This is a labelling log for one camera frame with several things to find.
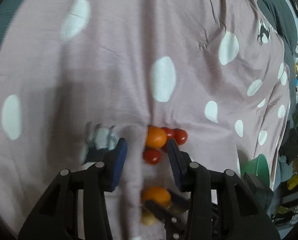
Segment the red tomato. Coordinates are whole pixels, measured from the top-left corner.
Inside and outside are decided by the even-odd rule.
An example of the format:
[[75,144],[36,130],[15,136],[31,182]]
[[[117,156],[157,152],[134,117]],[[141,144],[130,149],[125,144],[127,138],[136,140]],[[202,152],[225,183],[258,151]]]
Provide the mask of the red tomato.
[[167,128],[167,127],[164,127],[162,129],[165,130],[165,132],[167,133],[168,139],[174,138],[174,136],[175,136],[175,131],[174,130],[172,130],[170,128]]
[[185,144],[185,142],[188,139],[188,134],[185,130],[182,129],[176,129],[175,130],[175,141],[177,142],[177,145]]
[[144,159],[151,165],[158,164],[161,161],[162,154],[156,149],[149,149],[144,152]]

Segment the metal screw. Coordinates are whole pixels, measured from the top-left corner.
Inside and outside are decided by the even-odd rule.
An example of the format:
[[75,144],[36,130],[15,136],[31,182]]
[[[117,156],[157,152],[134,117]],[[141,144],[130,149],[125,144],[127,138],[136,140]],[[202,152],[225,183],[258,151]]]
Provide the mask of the metal screw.
[[105,164],[104,164],[103,162],[97,162],[97,163],[95,164],[95,166],[96,166],[97,168],[102,168],[103,166],[105,166]]
[[174,233],[172,236],[173,236],[173,239],[175,239],[175,240],[179,239],[179,234],[177,234],[177,233]]
[[227,170],[226,171],[226,174],[228,175],[228,176],[234,176],[234,171],[233,170]]
[[67,176],[69,174],[69,171],[68,170],[62,170],[61,172],[60,172],[60,175],[61,176]]
[[199,167],[199,164],[196,163],[196,162],[190,162],[189,166],[190,166],[191,168],[193,168],[193,169],[196,169],[196,168]]

